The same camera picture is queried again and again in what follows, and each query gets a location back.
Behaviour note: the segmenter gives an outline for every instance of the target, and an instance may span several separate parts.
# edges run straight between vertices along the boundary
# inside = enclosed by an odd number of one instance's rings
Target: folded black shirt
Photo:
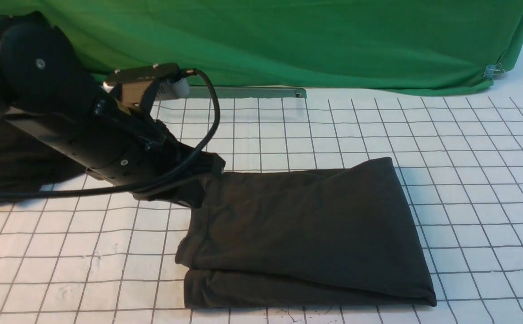
[[[436,305],[391,158],[204,187],[176,255],[186,307]]]

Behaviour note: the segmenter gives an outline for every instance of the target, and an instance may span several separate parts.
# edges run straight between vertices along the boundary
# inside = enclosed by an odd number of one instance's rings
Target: wrinkled fabric
[[[391,158],[204,188],[176,255],[186,307],[436,305]]]
[[[0,121],[0,191],[37,192],[85,173],[85,167],[6,121]],[[0,200],[0,203],[16,203]]]

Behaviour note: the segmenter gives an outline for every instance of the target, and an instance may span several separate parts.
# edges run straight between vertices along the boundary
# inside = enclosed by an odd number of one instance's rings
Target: fabric fold
[[[176,255],[187,305],[436,304],[391,158],[204,187]]]

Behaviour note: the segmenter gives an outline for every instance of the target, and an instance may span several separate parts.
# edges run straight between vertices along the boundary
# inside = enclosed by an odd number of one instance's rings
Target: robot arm
[[[168,99],[187,94],[189,76],[201,76],[212,94],[215,121],[191,148],[151,118],[158,92]],[[85,72],[72,45],[39,12],[0,16],[0,119],[82,164],[115,187],[83,191],[0,193],[0,198],[72,197],[131,192],[140,200],[202,205],[202,176],[220,177],[217,154],[201,150],[220,122],[216,93],[202,72],[177,64],[116,71],[108,93]]]

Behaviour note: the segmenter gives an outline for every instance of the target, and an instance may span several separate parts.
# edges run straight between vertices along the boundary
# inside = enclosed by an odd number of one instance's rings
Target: black cable
[[[203,148],[212,140],[216,133],[218,126],[220,125],[220,102],[216,94],[216,90],[210,78],[206,74],[197,69],[189,69],[184,72],[186,76],[200,76],[206,84],[212,97],[212,104],[214,105],[214,123],[207,132],[206,136],[199,142],[199,144],[192,150],[192,152],[185,158],[178,166],[176,166],[170,172],[155,178],[152,181],[127,184],[125,186],[97,188],[97,189],[81,189],[81,190],[60,190],[60,191],[38,191],[37,193],[12,193],[12,192],[0,192],[0,199],[4,200],[29,200],[29,199],[43,199],[43,198],[69,198],[69,197],[87,197],[94,195],[107,195],[113,193],[125,193],[135,191],[145,191],[148,189],[155,189],[160,187],[163,190],[171,189],[175,187],[171,184],[167,187],[167,182],[172,178],[176,177],[179,173],[185,170],[195,158],[200,154]]]

